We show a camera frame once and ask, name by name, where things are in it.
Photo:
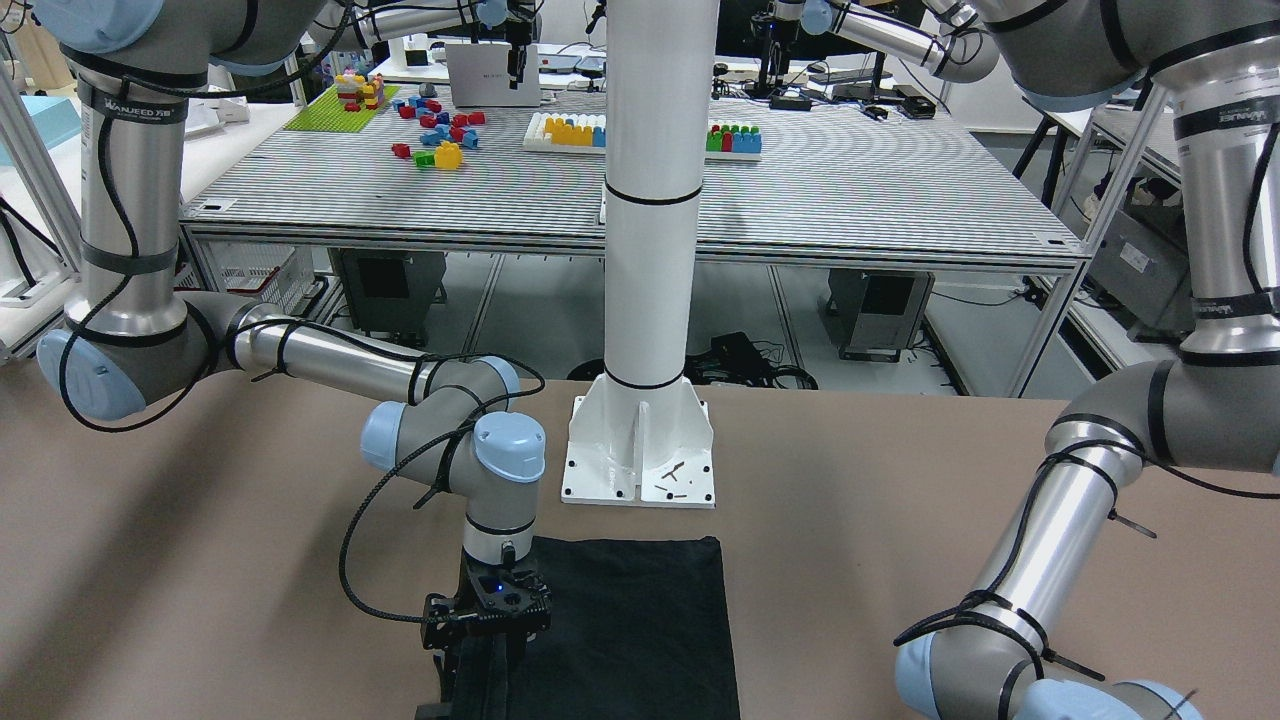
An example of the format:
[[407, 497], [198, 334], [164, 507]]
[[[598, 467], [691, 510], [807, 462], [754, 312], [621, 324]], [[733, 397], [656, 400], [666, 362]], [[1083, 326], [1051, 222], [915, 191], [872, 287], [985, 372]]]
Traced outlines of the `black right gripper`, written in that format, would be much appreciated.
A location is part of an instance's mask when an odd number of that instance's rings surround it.
[[527, 638], [550, 628], [550, 589], [536, 559], [492, 566], [465, 555], [456, 593], [430, 593], [421, 623], [425, 650], [448, 650], [466, 637]]

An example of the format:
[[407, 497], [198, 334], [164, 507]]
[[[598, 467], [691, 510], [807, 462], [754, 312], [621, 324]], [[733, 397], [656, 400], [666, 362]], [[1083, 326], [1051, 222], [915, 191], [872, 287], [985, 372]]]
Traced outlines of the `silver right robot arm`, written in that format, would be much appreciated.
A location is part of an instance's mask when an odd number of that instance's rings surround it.
[[69, 414], [93, 430], [134, 430], [150, 406], [229, 369], [375, 398], [365, 460], [466, 502], [460, 589], [403, 615], [364, 602], [342, 571], [349, 602], [420, 626], [430, 650], [479, 635], [521, 650], [547, 630], [550, 592], [532, 560], [547, 434], [513, 411], [526, 365], [417, 354], [247, 295], [177, 288], [184, 123], [209, 65], [266, 74], [305, 33], [335, 46], [355, 32], [358, 4], [37, 1], [33, 12], [74, 67], [83, 108], [83, 284], [67, 328], [36, 352]]

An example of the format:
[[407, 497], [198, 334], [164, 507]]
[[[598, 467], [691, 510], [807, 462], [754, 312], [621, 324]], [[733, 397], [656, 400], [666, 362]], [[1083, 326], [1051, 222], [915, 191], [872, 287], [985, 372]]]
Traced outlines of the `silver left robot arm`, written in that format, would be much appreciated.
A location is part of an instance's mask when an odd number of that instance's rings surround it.
[[1193, 332], [1056, 419], [1046, 459], [973, 588], [897, 639], [929, 719], [1196, 719], [1153, 682], [1106, 683], [1047, 639], [1119, 492], [1148, 465], [1277, 471], [1277, 4], [977, 1], [1043, 108], [1103, 101], [1143, 70], [1174, 104]]

